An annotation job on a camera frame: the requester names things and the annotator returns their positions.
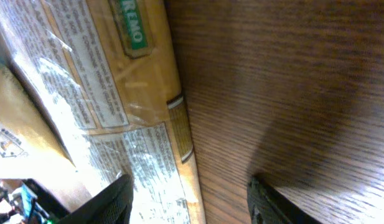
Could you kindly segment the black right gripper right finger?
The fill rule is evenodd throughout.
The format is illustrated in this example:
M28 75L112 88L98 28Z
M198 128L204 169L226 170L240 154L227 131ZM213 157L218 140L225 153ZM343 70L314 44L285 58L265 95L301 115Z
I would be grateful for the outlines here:
M320 224L257 175L247 185L247 204L254 224Z

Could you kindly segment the orange spaghetti packet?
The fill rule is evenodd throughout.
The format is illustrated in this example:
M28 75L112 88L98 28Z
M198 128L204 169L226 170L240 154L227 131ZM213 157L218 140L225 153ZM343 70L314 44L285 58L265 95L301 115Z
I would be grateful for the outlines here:
M204 223L164 3L0 0L0 38L84 186L133 177L132 223Z

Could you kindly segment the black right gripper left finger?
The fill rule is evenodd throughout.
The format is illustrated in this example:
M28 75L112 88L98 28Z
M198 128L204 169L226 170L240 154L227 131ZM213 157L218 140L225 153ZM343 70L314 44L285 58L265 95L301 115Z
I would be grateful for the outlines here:
M129 224L133 179L124 174L58 224Z

